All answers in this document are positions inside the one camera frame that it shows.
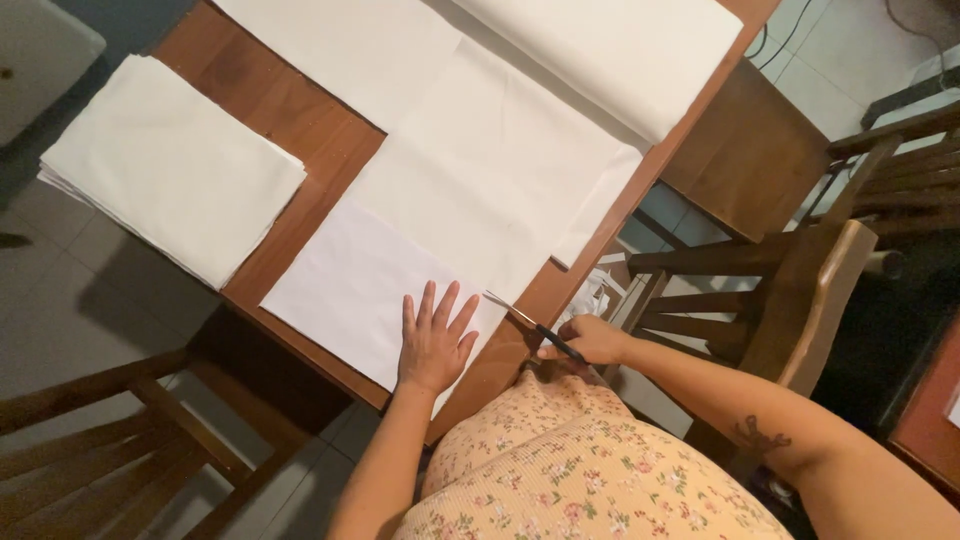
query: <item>wooden furniture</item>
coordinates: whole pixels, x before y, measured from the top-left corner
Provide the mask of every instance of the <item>wooden furniture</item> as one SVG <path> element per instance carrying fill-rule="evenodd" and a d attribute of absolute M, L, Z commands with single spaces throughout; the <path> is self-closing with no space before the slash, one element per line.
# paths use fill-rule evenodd
<path fill-rule="evenodd" d="M 960 229 L 960 103 L 838 140 L 835 160 L 866 155 L 831 213 L 864 221 L 884 249 Z M 943 141 L 894 155 L 904 142 L 945 134 Z"/>
<path fill-rule="evenodd" d="M 273 454 L 251 469 L 156 381 L 183 369 L 249 423 Z M 0 435 L 126 391 L 144 404 L 134 415 L 0 456 L 0 480 L 21 480 L 0 495 L 0 535 L 85 538 L 107 528 L 102 538 L 134 538 L 209 463 L 233 490 L 187 537 L 215 538 L 351 401 L 221 309 L 183 350 L 0 403 Z M 97 480 L 90 496 L 70 497 Z"/>
<path fill-rule="evenodd" d="M 719 2 L 743 21 L 743 30 L 684 119 L 646 154 L 577 262 L 568 271 L 544 262 L 516 302 L 517 308 L 536 320 L 549 324 L 560 315 L 778 4 L 778 0 Z M 321 374 L 382 408 L 389 389 L 363 377 L 259 303 L 385 135 L 306 80 L 208 0 L 201 1 L 153 55 L 238 120 L 303 160 L 308 172 L 263 242 L 221 291 L 224 299 Z M 529 329 L 505 319 L 434 419 L 428 442 L 439 439 L 509 386 L 537 342 Z"/>
<path fill-rule="evenodd" d="M 768 234 L 759 244 L 727 241 L 634 255 L 628 262 L 631 274 L 651 277 L 623 328 L 636 337 L 752 373 L 808 397 L 875 244 L 876 235 L 851 220 Z M 760 282 L 751 291 L 662 297 L 674 275 L 759 276 Z M 724 321 L 686 313 L 733 316 Z M 710 353 L 652 331 L 705 339 Z M 608 368 L 605 379 L 612 380 L 616 369 Z M 732 466 L 737 457 L 733 443 L 694 418 L 684 441 L 721 466 Z"/>
<path fill-rule="evenodd" d="M 960 428 L 947 419 L 960 389 L 960 314 L 947 329 L 887 447 L 960 508 Z"/>
<path fill-rule="evenodd" d="M 740 60 L 660 179 L 730 238 L 757 243 L 783 231 L 824 175 L 828 145 L 750 61 Z M 637 218 L 664 239 L 672 236 Z"/>

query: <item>tattoo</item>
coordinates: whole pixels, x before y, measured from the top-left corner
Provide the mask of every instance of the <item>tattoo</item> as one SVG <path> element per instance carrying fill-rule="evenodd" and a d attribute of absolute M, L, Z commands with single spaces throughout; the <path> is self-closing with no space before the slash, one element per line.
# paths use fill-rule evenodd
<path fill-rule="evenodd" d="M 793 442 L 793 439 L 784 437 L 783 433 L 777 433 L 777 436 L 772 439 L 761 433 L 756 428 L 756 415 L 754 414 L 744 419 L 744 423 L 747 425 L 746 430 L 741 428 L 740 423 L 737 422 L 733 425 L 733 434 L 754 454 L 764 455 L 777 448 L 790 446 Z"/>

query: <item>person's right hand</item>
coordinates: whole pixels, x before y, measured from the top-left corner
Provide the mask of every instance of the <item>person's right hand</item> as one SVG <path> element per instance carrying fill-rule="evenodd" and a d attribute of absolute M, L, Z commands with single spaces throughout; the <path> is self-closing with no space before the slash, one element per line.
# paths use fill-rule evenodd
<path fill-rule="evenodd" d="M 557 335 L 591 364 L 622 363 L 633 338 L 596 315 L 577 315 L 557 330 Z M 537 357 L 562 359 L 567 356 L 553 345 L 541 347 Z"/>

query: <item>floral fabric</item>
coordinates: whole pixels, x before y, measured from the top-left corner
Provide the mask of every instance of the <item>floral fabric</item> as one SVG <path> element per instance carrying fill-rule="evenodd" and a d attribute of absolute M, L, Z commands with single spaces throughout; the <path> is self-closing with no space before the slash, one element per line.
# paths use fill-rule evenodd
<path fill-rule="evenodd" d="M 395 538 L 790 538 L 752 495 L 610 389 L 532 371 L 452 430 Z"/>

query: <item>folded white fabric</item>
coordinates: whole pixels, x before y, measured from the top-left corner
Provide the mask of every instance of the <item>folded white fabric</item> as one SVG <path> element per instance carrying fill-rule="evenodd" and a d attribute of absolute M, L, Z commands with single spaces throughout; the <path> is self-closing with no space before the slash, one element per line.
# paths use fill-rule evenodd
<path fill-rule="evenodd" d="M 464 37 L 345 197 L 514 302 L 621 146 Z"/>
<path fill-rule="evenodd" d="M 420 308 L 423 286 L 437 283 L 436 303 L 460 277 L 405 234 L 350 199 L 330 211 L 261 304 L 300 333 L 388 390 L 396 386 L 403 295 Z M 460 279 L 453 313 L 483 289 Z M 479 331 L 468 363 L 483 349 L 505 309 L 481 299 L 468 331 Z M 434 405 L 434 415 L 452 389 Z"/>
<path fill-rule="evenodd" d="M 302 163 L 153 58 L 129 56 L 41 159 L 88 201 L 215 289 L 300 186 Z"/>
<path fill-rule="evenodd" d="M 743 23 L 715 0 L 453 0 L 652 143 Z"/>
<path fill-rule="evenodd" d="M 387 133 L 460 42 L 460 33 L 421 0 L 214 1 Z"/>

